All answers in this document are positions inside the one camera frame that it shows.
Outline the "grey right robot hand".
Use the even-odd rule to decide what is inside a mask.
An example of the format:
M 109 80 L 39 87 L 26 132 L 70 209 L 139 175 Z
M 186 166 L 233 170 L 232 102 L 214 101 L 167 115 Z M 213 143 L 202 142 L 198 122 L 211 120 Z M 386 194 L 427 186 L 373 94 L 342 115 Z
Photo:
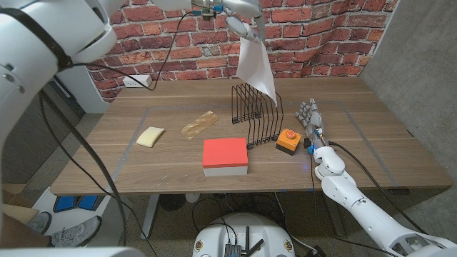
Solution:
M 316 147 L 328 146 L 328 141 L 324 135 L 324 124 L 314 98 L 309 102 L 302 102 L 300 109 L 295 113 L 297 119 L 305 129 L 306 138 Z

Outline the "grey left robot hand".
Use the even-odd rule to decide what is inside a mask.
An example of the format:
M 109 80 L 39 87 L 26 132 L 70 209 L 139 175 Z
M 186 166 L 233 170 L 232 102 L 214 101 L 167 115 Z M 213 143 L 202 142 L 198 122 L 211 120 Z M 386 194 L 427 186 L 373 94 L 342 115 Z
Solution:
M 191 0 L 193 6 L 205 9 L 213 9 L 222 6 L 226 13 L 226 27 L 242 39 L 249 41 L 264 42 L 266 39 L 265 19 L 260 1 L 257 0 Z M 254 19 L 258 32 L 250 26 L 245 26 L 244 22 L 234 14 L 242 17 Z

